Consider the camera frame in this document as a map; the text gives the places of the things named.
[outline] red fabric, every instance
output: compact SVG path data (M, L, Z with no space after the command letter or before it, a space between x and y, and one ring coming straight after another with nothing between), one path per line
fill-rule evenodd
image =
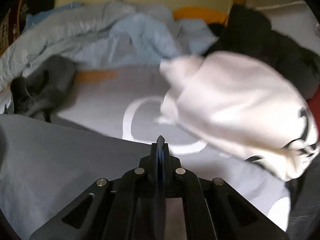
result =
M308 106L315 117L316 125L320 130L320 86L318 87L317 92L315 95L307 101Z

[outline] light blue bedsheet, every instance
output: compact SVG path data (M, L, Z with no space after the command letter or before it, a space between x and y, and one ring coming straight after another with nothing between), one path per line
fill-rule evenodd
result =
M38 23L42 22L44 19L52 15L53 13L58 13L67 9L74 9L83 6L83 3L80 2L72 2L66 5L59 6L49 11L39 12L35 15L31 13L27 14L26 17L26 26L24 27L22 33L25 33L27 30L31 29L32 27L36 26Z
M124 0L54 13L20 36L0 58L0 90L47 58L61 55L81 70L156 65L162 58L204 53L216 37L205 22L174 21L162 4Z

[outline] white logo print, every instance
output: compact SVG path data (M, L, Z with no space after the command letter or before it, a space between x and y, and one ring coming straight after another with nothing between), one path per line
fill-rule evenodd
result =
M126 111L124 112L124 117L122 120L122 139L133 141L133 142L140 142L145 144L152 144L153 141L145 141L140 139L135 139L131 133L131 125L132 120L134 117L134 114L136 111L141 107L143 104L147 102L159 102L160 104L163 102L163 98L160 96L151 96L151 97L144 97L144 98L138 98L134 100L132 103L129 104ZM174 124L173 122L170 122L170 120L165 119L163 117L158 117L156 120L159 124ZM208 143L202 140L199 140L195 143L191 144L180 144L180 145L173 145L169 144L170 152L174 155L185 155L185 154L191 154L191 153L198 153L201 150L203 150Z

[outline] black garment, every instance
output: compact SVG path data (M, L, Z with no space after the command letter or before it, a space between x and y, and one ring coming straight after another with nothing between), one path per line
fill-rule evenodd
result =
M287 229L290 239L320 239L320 155L300 178L286 185L292 200Z
M208 27L211 30L211 32L218 37L220 37L222 31L226 28L221 23L210 23L208 24Z
M14 113L48 121L46 113L65 100L75 74L74 62L52 56L27 78L15 79L11 84Z
M319 86L320 57L288 36L271 30L271 23L263 14L243 5L233 5L227 28L205 56L218 50L267 63L291 81L306 100L313 97Z

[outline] metal bolt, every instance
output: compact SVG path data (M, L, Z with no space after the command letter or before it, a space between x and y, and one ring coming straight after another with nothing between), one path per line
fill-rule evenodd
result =
M186 173L186 170L184 168L177 168L176 169L176 173L177 174L180 174L180 175L183 175Z
M136 169L134 170L134 173L135 173L135 174L143 174L143 173L144 173L144 168L136 168Z
M213 180L213 183L214 183L215 185L217 185L217 186L221 186L221 185L223 185L224 180L221 179L221 178L215 178L215 179Z
M100 187L103 187L106 184L107 184L107 180L106 179L98 179L97 180L97 185L100 186Z

